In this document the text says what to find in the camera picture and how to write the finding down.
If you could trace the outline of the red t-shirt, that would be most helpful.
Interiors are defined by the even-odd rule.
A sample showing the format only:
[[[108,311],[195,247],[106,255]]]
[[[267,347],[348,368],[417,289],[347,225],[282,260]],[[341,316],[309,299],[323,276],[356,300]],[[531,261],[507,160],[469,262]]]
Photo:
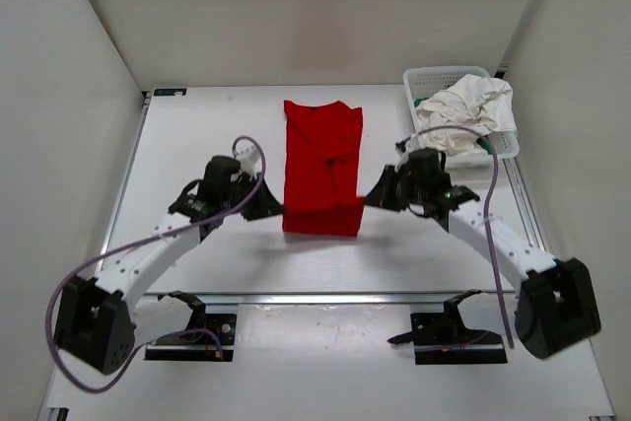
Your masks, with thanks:
[[[286,233],[355,238],[364,203],[357,193],[363,110],[284,102]]]

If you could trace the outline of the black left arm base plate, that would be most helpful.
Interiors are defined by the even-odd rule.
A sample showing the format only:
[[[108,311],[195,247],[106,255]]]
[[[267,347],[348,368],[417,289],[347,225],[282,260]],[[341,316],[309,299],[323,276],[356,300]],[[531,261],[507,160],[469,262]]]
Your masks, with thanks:
[[[196,332],[167,335],[148,344],[144,360],[154,362],[232,362],[237,335],[238,309],[208,307],[204,327],[212,335]]]

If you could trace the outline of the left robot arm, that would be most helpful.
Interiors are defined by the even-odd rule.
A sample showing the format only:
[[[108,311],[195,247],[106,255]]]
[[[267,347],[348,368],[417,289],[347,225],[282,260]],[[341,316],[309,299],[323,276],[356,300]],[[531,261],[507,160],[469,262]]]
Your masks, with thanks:
[[[181,257],[234,214],[247,221],[282,214],[265,181],[265,159],[250,148],[215,156],[204,176],[187,184],[150,237],[106,255],[95,276],[69,277],[53,302],[56,322],[46,330],[52,353],[65,351],[104,375],[133,351],[171,333],[185,342],[208,334],[205,306],[181,290],[152,302],[149,288]]]

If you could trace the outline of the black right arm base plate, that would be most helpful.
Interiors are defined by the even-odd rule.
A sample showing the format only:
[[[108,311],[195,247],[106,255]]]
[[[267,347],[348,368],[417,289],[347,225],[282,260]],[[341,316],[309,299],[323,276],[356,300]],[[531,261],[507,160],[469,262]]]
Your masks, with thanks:
[[[387,343],[411,344],[417,366],[507,364],[502,336],[487,328],[467,327],[459,310],[462,302],[482,295],[480,290],[468,290],[443,301],[439,312],[412,313],[411,329]]]

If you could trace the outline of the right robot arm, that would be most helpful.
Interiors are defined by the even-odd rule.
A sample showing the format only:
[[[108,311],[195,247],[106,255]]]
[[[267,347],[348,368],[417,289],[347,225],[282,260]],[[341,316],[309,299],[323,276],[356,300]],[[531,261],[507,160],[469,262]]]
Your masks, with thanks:
[[[485,257],[518,294],[514,328],[534,357],[545,360],[598,334],[601,321],[587,266],[530,246],[491,215],[487,197],[454,185],[445,161],[434,149],[409,153],[401,164],[384,168],[365,205],[432,219]]]

